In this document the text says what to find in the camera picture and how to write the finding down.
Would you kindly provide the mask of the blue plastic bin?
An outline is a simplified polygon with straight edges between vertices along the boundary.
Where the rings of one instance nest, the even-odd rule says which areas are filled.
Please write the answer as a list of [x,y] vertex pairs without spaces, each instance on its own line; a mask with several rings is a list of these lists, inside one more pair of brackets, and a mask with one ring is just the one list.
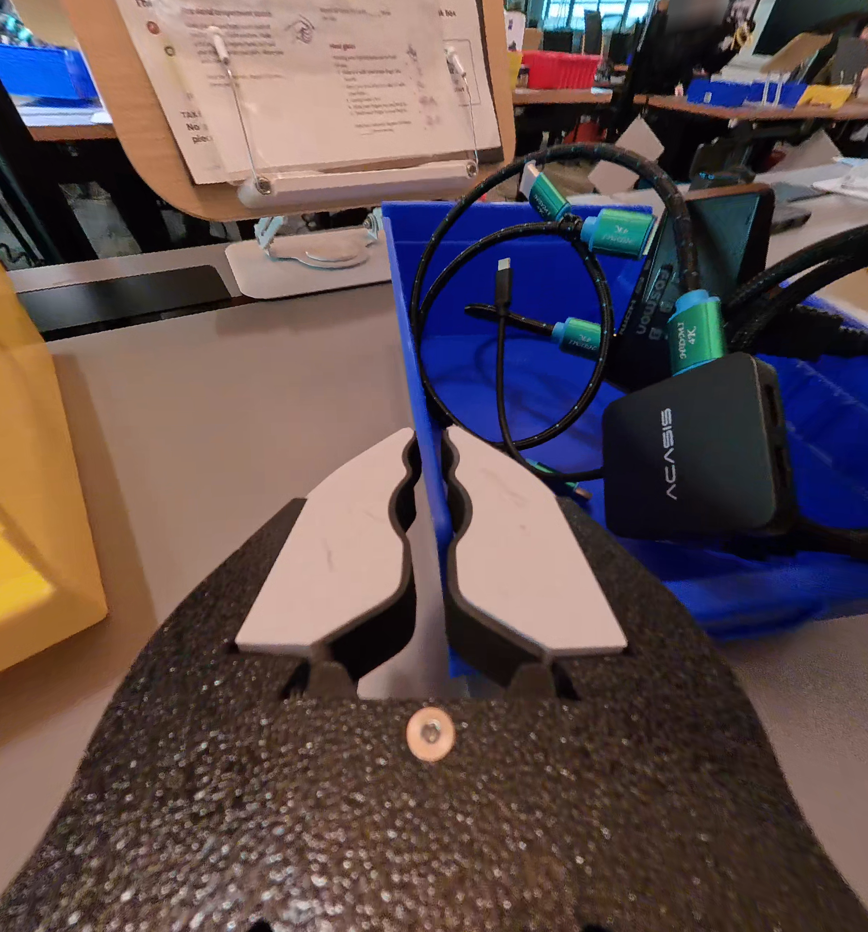
[[690,82],[685,98],[690,103],[713,107],[754,105],[792,108],[798,105],[808,87],[806,83],[797,81],[744,83],[697,77]]
[[[424,464],[434,460],[435,470],[441,418],[418,373],[408,311],[419,261],[449,210],[449,204],[439,202],[393,202],[382,208],[410,403]],[[556,236],[501,243],[451,278],[429,313],[421,361],[450,411],[489,441],[501,439],[496,325],[468,317],[465,305],[492,300],[496,265],[504,257],[510,257],[513,269],[514,311],[548,323],[568,316],[600,319],[588,272],[572,247]],[[802,512],[827,526],[868,528],[868,357],[803,362],[764,356],[762,361],[778,374]],[[593,362],[526,333],[509,333],[506,365],[516,439],[555,425],[593,373]],[[846,556],[796,553],[749,561],[699,546],[623,543],[720,640],[868,612],[868,564]]]
[[78,50],[0,43],[0,81],[14,96],[78,102],[100,93]]

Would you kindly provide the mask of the red plastic bin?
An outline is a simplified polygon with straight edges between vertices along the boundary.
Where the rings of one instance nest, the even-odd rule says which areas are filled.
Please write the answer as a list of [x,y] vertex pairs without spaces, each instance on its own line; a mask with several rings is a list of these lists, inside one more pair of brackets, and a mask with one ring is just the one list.
[[604,57],[599,54],[525,50],[521,66],[528,71],[526,87],[532,90],[590,89]]

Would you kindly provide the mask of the wooden document stand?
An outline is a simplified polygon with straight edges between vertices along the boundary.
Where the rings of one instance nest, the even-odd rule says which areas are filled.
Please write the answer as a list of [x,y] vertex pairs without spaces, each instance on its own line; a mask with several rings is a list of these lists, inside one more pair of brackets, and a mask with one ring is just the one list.
[[[125,25],[116,2],[65,1],[60,6],[91,66],[103,95],[114,132],[137,174],[151,190],[185,215],[215,222],[255,221],[270,215],[301,215],[351,207],[374,206],[386,200],[451,198],[445,188],[407,187],[364,195],[332,190],[329,195],[306,194],[297,201],[242,204],[239,188],[230,183],[196,184],[167,121],[150,76]],[[479,169],[468,178],[465,190],[484,180],[488,172],[507,164],[514,154],[512,89],[507,72],[504,10],[501,2],[477,2],[484,47],[484,63],[497,117],[500,147],[478,143]]]

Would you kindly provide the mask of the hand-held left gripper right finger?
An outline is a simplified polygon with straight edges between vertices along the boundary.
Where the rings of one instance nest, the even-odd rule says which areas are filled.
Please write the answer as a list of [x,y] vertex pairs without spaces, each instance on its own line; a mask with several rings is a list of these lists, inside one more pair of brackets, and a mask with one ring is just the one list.
[[628,640],[554,493],[458,426],[441,437],[452,538],[452,651],[498,686],[523,667],[623,653]]

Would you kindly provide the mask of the grey desk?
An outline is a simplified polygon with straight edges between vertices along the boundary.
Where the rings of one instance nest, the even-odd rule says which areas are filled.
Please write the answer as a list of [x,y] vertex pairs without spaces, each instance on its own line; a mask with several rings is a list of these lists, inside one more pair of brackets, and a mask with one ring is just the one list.
[[[0,673],[0,893],[157,625],[289,499],[411,421],[390,285],[49,344],[109,613]],[[868,614],[722,645],[868,906]]]

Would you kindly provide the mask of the yellow plastic bin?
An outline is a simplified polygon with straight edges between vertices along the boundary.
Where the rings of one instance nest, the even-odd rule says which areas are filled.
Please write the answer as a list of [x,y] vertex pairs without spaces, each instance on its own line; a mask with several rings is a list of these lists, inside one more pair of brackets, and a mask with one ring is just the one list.
[[0,264],[0,672],[106,615],[54,361]]

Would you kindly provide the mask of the black square hub adapter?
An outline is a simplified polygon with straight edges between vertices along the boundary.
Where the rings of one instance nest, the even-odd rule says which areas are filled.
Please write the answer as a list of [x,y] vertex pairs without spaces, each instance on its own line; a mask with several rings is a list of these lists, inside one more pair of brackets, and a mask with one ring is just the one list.
[[641,541],[784,534],[798,505],[776,370],[733,353],[611,403],[609,531]]

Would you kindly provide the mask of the printed paper sheet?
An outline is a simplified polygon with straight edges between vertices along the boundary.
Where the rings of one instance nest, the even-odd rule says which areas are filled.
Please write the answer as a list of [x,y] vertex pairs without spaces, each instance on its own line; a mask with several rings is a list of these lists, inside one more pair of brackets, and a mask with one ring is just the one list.
[[501,152],[477,2],[117,2],[197,185]]

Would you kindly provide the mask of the black switch box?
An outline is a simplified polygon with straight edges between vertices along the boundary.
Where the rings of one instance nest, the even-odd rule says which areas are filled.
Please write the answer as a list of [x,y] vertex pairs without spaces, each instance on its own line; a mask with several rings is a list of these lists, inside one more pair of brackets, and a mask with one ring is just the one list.
[[[684,193],[701,286],[723,304],[766,267],[775,194],[765,183]],[[671,374],[667,321],[682,292],[672,223],[662,213],[613,338],[605,374],[633,391]]]

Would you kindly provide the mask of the black metal pole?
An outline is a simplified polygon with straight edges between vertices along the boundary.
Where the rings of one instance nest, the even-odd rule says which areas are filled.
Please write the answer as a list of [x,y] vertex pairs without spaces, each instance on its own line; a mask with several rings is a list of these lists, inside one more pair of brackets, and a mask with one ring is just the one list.
[[70,261],[69,247],[76,244],[76,223],[67,212],[67,201],[48,165],[41,162],[36,143],[0,82],[0,168],[8,189],[16,196],[18,218],[44,259],[52,264]]

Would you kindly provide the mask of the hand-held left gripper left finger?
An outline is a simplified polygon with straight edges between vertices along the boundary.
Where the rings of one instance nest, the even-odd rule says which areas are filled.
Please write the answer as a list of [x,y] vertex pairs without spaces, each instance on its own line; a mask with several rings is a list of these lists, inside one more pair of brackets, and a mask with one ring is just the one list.
[[300,502],[235,636],[243,653],[335,662],[359,682],[412,640],[417,435],[401,428]]

